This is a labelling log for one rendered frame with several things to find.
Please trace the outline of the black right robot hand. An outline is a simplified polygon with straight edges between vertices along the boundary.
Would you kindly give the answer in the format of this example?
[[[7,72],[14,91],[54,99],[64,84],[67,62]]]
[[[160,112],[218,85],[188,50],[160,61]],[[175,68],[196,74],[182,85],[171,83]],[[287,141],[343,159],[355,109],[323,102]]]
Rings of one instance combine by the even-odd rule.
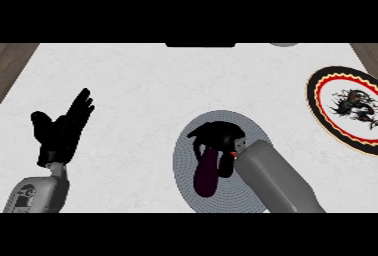
[[[240,127],[225,121],[205,122],[188,134],[193,137],[193,152],[196,160],[200,160],[200,146],[221,152],[218,160],[218,176],[228,178],[233,174],[234,155],[244,149],[244,132]]]

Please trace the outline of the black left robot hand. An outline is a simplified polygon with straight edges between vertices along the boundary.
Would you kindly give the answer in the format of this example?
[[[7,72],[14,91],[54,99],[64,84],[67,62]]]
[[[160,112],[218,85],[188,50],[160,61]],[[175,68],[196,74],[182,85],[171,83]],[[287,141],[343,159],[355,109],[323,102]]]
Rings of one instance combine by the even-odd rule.
[[[30,113],[33,137],[39,142],[36,165],[45,167],[50,163],[67,164],[72,160],[81,132],[94,110],[89,90],[83,88],[75,97],[64,115],[55,120],[41,111]]]

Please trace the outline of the dark purple eggplant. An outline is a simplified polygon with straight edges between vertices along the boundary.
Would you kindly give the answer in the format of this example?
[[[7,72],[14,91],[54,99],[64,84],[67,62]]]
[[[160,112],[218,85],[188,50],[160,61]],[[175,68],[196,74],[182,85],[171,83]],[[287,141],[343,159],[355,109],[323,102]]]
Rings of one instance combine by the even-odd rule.
[[[210,197],[216,190],[218,170],[216,170],[218,151],[209,147],[203,154],[193,175],[193,188],[200,197]]]

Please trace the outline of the round grey woven placemat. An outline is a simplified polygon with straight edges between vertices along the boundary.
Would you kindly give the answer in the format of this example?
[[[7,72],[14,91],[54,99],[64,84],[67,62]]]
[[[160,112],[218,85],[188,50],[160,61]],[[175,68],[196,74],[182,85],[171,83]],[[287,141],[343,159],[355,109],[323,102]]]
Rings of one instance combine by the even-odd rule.
[[[205,122],[213,121],[224,121],[239,126],[246,135],[246,145],[256,140],[268,141],[256,123],[237,112],[215,110],[200,114],[185,125],[174,146],[172,172],[181,197],[196,213],[262,213],[265,206],[237,173],[228,178],[218,179],[216,190],[210,197],[200,197],[194,192],[193,175],[197,160],[191,147],[193,138],[187,138],[187,134]]]

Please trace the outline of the white plate with dragon print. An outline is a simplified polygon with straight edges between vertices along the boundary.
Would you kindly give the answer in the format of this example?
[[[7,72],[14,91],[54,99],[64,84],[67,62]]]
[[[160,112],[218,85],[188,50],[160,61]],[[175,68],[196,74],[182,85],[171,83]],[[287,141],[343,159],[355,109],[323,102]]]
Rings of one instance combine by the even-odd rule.
[[[378,157],[378,79],[352,68],[324,67],[308,78],[305,99],[330,136]]]

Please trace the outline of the black appliance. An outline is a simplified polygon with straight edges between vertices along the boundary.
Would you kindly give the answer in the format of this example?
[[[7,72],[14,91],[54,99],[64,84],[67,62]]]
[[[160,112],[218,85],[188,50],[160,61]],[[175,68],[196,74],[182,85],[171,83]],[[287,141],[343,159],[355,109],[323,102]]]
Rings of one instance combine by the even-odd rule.
[[[188,42],[188,43],[165,43],[168,48],[233,48],[236,43],[199,43],[199,42]]]

